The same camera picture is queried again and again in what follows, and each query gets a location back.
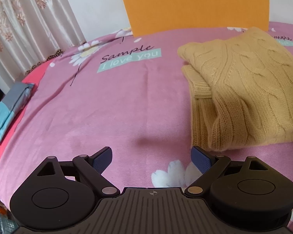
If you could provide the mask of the grey blue folded cloth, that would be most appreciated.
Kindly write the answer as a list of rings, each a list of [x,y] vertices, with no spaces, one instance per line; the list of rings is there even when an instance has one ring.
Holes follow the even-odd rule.
[[[0,102],[0,142],[17,113],[29,101],[34,83],[16,82]]]

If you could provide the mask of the mustard cable-knit cardigan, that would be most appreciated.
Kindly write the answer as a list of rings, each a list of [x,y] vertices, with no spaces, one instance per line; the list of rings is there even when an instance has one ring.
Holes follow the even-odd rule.
[[[223,152],[293,142],[293,55],[253,27],[178,48],[189,84],[192,144]]]

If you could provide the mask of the pink printed bed sheet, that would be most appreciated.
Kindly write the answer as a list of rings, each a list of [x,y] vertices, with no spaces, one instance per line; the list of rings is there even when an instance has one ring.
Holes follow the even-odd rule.
[[[185,189],[191,102],[178,48],[245,30],[116,33],[73,48],[46,70],[0,159],[0,200],[17,233],[293,233],[293,142],[207,151],[231,159],[204,197]],[[293,55],[293,25],[264,31]],[[112,149],[95,197],[72,160]]]

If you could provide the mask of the red mattress edge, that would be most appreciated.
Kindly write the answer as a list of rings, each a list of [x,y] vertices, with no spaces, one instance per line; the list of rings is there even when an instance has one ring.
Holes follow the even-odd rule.
[[[35,68],[32,72],[30,72],[23,80],[23,83],[34,83],[35,87],[32,90],[32,94],[37,90],[37,87],[39,86],[39,82],[44,77],[44,74],[46,72],[46,69],[50,65],[51,62],[53,62],[54,59],[51,59],[49,61],[46,61],[45,63],[42,63],[40,66]],[[17,113],[17,116],[14,117],[13,121],[10,123],[4,137],[2,138],[0,142],[0,159],[2,157],[2,154],[4,153],[4,150],[9,143],[11,137],[13,136],[16,127],[18,126],[19,122],[24,116],[26,107],[24,107],[21,111]]]

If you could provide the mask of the orange headboard panel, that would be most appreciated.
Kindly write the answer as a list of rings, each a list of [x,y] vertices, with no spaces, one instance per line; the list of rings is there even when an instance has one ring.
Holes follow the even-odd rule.
[[[123,0],[134,36],[193,27],[269,26],[269,0]]]

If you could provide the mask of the beige floral curtain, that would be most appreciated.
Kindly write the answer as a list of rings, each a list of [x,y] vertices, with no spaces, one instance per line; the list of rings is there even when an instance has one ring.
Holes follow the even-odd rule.
[[[0,0],[0,89],[84,42],[68,0]]]

